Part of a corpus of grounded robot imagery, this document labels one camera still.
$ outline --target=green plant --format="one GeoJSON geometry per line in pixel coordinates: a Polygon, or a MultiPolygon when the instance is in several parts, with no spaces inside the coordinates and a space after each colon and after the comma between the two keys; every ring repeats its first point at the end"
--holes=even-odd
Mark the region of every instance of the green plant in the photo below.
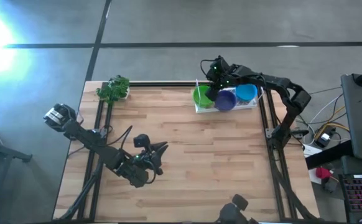
{"type": "Polygon", "coordinates": [[[118,101],[119,98],[127,96],[127,89],[130,86],[128,78],[124,78],[117,75],[114,78],[109,79],[108,84],[103,88],[97,88],[96,94],[100,100],[104,100],[107,104],[112,105],[114,101],[118,101]]]}

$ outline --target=keyboard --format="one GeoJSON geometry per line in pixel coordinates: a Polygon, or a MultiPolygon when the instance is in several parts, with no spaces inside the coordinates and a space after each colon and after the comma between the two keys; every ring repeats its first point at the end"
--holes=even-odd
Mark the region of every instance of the keyboard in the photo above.
{"type": "Polygon", "coordinates": [[[346,209],[362,212],[362,175],[341,175],[340,183],[346,209]]]}

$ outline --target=purple cup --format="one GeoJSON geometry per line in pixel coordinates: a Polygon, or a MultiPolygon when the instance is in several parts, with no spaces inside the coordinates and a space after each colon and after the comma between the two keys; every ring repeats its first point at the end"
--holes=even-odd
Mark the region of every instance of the purple cup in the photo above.
{"type": "Polygon", "coordinates": [[[215,101],[215,108],[220,111],[229,111],[236,106],[236,96],[226,90],[222,90],[218,93],[217,99],[215,101]]]}

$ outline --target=green cup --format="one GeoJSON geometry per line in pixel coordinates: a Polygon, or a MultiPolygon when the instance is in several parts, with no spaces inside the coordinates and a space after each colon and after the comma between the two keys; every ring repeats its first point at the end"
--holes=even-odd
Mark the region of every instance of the green cup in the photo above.
{"type": "Polygon", "coordinates": [[[209,100],[207,96],[205,95],[206,91],[209,89],[209,86],[206,85],[200,85],[199,86],[199,92],[200,92],[200,101],[199,101],[199,92],[198,89],[195,88],[193,91],[193,100],[195,103],[201,107],[201,108],[209,108],[213,105],[214,102],[209,100]]]}

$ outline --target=wooden tabletop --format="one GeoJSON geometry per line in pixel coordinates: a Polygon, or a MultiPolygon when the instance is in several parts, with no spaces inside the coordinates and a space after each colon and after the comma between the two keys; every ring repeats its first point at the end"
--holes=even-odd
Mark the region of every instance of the wooden tabletop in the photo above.
{"type": "MultiPolygon", "coordinates": [[[[83,127],[94,126],[101,82],[86,82],[80,104],[83,127]]],[[[97,222],[212,222],[234,194],[248,200],[243,214],[257,221],[279,221],[272,185],[260,109],[227,113],[196,114],[191,87],[131,87],[126,101],[115,102],[111,116],[116,139],[130,126],[133,129],[124,149],[137,154],[133,146],[138,134],[151,142],[168,141],[162,158],[164,174],[151,185],[134,188],[126,179],[104,169],[97,222]]],[[[278,117],[285,107],[273,93],[278,117]]],[[[104,124],[106,106],[101,126],[104,124]]],[[[74,141],[70,152],[82,145],[74,141]]],[[[88,150],[70,156],[65,166],[54,217],[60,217],[80,193],[88,150]]],[[[307,166],[301,147],[287,145],[285,157],[292,188],[302,203],[318,217],[307,166]]],[[[287,200],[283,195],[284,206],[287,200]]],[[[90,210],[90,200],[86,214],[90,210]]]]}

